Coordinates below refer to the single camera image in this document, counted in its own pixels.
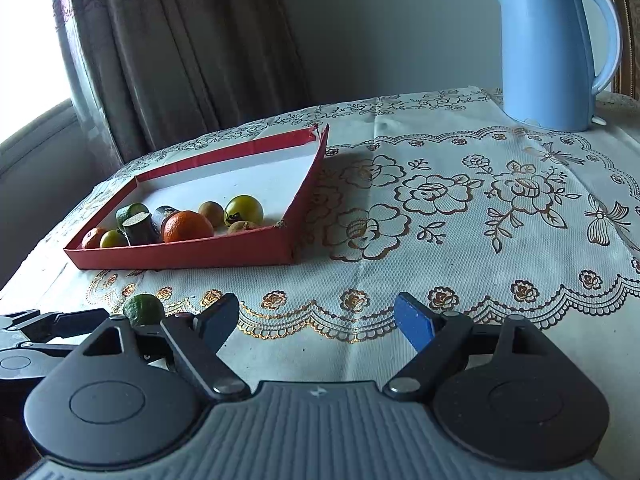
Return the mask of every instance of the chair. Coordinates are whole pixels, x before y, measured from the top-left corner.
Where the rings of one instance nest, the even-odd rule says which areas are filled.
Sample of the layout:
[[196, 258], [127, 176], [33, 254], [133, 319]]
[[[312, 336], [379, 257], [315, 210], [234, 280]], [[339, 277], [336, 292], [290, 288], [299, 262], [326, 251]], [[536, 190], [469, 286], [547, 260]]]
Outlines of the chair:
[[640, 100], [640, 0], [613, 0], [622, 26], [622, 62], [612, 90]]

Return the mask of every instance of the electric kettle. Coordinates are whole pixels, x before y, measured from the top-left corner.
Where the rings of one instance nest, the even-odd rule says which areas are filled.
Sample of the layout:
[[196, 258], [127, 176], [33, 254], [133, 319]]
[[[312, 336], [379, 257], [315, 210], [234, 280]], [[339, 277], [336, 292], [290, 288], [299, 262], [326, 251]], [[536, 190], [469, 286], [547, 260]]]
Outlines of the electric kettle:
[[596, 76], [582, 0], [498, 0], [502, 13], [502, 91], [512, 119], [549, 130], [582, 132], [596, 94], [620, 57], [620, 19], [611, 0], [594, 0], [607, 23], [607, 60]]

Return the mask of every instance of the cardboard tray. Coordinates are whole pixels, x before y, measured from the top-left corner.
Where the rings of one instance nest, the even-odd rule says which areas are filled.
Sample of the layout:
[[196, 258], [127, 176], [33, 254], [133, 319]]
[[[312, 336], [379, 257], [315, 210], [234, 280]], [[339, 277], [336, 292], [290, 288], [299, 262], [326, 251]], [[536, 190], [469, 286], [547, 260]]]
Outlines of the cardboard tray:
[[[329, 126], [250, 140], [191, 156], [133, 177], [65, 246], [78, 269], [186, 269], [290, 264], [321, 167]], [[115, 229], [115, 212], [142, 202], [197, 211], [212, 200], [224, 207], [240, 194], [256, 197], [264, 226], [213, 238], [109, 249], [82, 249], [94, 227]]]

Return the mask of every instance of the table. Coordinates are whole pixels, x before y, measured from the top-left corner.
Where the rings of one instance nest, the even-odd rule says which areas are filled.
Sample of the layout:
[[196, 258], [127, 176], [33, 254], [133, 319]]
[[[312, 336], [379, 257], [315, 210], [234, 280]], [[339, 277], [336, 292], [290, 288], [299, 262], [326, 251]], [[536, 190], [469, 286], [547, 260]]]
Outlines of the table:
[[[168, 314], [241, 300], [220, 351], [258, 380], [383, 384], [414, 354], [395, 330], [402, 290], [476, 321], [523, 314], [601, 388], [611, 421], [596, 457], [640, 476], [640, 106], [605, 93], [608, 126], [581, 134], [524, 128], [499, 90], [469, 87], [320, 105], [151, 153], [96, 186], [0, 292], [26, 308], [117, 313], [150, 292]], [[313, 123], [329, 148], [288, 267], [79, 271], [63, 245], [132, 174], [196, 152]]]

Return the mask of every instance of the gray plastic surface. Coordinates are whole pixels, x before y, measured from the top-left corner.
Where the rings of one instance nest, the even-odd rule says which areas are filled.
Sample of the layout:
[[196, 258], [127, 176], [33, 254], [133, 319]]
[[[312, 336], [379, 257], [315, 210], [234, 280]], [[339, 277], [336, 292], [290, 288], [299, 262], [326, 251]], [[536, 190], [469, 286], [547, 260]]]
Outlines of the gray plastic surface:
[[424, 407], [395, 402], [375, 383], [263, 383], [219, 404], [200, 431], [156, 462], [119, 472], [43, 462], [30, 480], [606, 480], [591, 462], [519, 472], [450, 442]]

